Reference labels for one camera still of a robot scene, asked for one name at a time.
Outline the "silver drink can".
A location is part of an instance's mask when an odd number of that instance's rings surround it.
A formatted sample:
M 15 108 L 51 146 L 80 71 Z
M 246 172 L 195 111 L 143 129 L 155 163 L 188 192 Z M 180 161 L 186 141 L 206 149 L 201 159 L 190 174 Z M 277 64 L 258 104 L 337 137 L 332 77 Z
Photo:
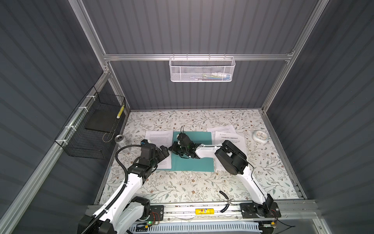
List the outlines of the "silver drink can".
M 126 139 L 123 135 L 117 135 L 115 137 L 115 142 L 119 147 L 124 147 L 126 145 Z

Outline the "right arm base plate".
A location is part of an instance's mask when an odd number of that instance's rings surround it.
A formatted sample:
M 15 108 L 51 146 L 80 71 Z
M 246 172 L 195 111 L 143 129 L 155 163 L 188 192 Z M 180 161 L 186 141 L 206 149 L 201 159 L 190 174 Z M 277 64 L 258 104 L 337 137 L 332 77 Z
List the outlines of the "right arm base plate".
M 280 218 L 282 217 L 277 203 L 271 206 L 258 205 L 253 202 L 240 203 L 240 212 L 243 218 Z

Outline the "black pad in basket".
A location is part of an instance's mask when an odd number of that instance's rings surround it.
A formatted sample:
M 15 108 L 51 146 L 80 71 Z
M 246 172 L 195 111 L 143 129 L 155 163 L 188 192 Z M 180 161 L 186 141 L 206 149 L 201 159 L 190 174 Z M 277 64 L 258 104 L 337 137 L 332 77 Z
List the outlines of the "black pad in basket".
M 95 110 L 88 122 L 85 124 L 86 130 L 110 133 L 112 132 L 117 124 L 118 119 L 116 118 L 117 113 Z

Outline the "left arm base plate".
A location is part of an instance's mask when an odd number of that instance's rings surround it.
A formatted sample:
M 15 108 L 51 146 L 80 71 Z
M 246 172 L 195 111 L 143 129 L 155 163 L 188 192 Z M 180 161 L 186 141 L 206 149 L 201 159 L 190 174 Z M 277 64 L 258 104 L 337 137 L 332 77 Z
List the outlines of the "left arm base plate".
M 163 221 L 164 205 L 147 205 L 139 221 Z

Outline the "pens in white basket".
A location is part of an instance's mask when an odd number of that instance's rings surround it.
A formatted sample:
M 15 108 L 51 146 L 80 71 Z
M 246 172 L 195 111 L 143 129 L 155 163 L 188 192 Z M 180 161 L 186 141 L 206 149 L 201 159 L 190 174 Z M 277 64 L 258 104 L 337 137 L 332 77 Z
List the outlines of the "pens in white basket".
M 210 73 L 210 74 L 198 74 L 192 77 L 196 81 L 227 81 L 232 80 L 232 75 L 229 73 Z

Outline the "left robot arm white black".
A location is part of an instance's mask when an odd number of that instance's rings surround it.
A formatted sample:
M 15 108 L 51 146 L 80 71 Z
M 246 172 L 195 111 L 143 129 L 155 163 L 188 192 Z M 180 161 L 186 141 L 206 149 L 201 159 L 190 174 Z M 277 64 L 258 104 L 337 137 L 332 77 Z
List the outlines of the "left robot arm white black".
M 121 151 L 139 147 L 141 155 L 127 169 L 119 160 Z M 155 172 L 158 163 L 169 157 L 168 148 L 157 147 L 144 139 L 139 145 L 119 148 L 115 160 L 123 169 L 125 177 L 121 185 L 93 215 L 85 215 L 79 222 L 78 234 L 126 234 L 138 220 L 147 220 L 150 216 L 150 201 L 136 197 L 135 193 L 144 185 L 148 177 Z

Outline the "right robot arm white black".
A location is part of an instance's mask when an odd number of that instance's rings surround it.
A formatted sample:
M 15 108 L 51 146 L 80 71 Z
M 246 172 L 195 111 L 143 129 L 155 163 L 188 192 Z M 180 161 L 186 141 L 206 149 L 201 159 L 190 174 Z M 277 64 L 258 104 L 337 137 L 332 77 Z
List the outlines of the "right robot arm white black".
M 233 142 L 224 140 L 223 143 L 216 145 L 194 143 L 187 134 L 180 133 L 169 150 L 183 159 L 216 158 L 228 173 L 238 176 L 250 193 L 257 213 L 265 216 L 270 212 L 274 202 L 272 196 L 259 185 L 253 175 L 252 164 Z

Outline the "yellow marker in black basket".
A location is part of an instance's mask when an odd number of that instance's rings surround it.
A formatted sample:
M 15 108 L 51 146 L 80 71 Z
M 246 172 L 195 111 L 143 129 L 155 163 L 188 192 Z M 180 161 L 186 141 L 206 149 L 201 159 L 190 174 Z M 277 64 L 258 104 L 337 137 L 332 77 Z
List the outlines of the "yellow marker in black basket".
M 121 108 L 120 108 L 120 110 L 119 110 L 119 112 L 117 113 L 117 116 L 116 116 L 117 119 L 121 118 L 121 115 L 122 115 L 124 109 L 125 109 L 125 106 L 122 105 Z

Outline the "yellow label on rail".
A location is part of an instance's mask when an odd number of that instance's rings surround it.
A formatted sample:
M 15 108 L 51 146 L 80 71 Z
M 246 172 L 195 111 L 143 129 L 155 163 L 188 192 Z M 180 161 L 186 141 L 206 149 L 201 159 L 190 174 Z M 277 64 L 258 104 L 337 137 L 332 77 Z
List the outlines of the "yellow label on rail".
M 196 209 L 195 214 L 196 215 L 213 215 L 215 214 L 215 211 L 212 208 Z

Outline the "printed paper sheet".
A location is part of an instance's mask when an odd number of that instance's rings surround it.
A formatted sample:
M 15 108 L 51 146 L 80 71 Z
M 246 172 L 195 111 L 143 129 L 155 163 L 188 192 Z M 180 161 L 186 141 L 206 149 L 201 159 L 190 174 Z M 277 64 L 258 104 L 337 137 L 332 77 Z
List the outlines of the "printed paper sheet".
M 216 169 L 232 175 L 243 174 L 248 165 L 244 137 L 235 133 L 216 132 L 214 143 L 219 145 L 214 153 L 217 158 Z
M 145 139 L 148 142 L 155 144 L 157 147 L 165 146 L 169 148 L 172 146 L 173 131 L 147 131 L 145 134 Z M 172 159 L 171 156 L 167 157 L 165 160 L 158 164 L 159 170 L 171 170 Z

